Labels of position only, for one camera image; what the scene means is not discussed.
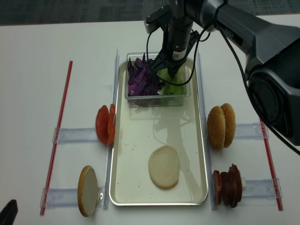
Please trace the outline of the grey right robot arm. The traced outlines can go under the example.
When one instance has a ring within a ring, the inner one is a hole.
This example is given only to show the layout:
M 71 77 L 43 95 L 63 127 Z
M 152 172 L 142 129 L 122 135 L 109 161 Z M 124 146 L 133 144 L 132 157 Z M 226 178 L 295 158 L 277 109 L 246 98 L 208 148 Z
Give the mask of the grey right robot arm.
M 229 46 L 246 55 L 241 69 L 250 102 L 264 124 L 283 142 L 300 143 L 300 29 L 267 22 L 226 0 L 172 0 L 145 21 L 148 33 L 161 28 L 162 49 L 153 71 L 175 73 L 201 35 L 218 30 Z

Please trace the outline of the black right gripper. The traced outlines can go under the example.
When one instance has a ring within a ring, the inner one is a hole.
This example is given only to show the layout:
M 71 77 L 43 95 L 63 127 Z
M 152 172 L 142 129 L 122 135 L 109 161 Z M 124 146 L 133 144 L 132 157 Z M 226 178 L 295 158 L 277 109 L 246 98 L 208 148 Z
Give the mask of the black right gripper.
M 192 33 L 193 22 L 199 19 L 198 0 L 172 0 L 150 14 L 150 33 L 161 28 L 162 49 L 150 61 L 153 70 L 167 68 L 171 78 L 181 76 L 181 65 L 196 43 L 197 33 Z

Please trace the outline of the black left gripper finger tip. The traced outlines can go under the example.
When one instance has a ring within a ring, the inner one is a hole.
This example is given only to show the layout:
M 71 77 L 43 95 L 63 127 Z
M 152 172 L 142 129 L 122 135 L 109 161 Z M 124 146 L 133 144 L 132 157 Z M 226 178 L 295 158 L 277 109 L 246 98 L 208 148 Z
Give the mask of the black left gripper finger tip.
M 0 212 L 0 225 L 13 225 L 18 213 L 16 199 L 12 199 Z

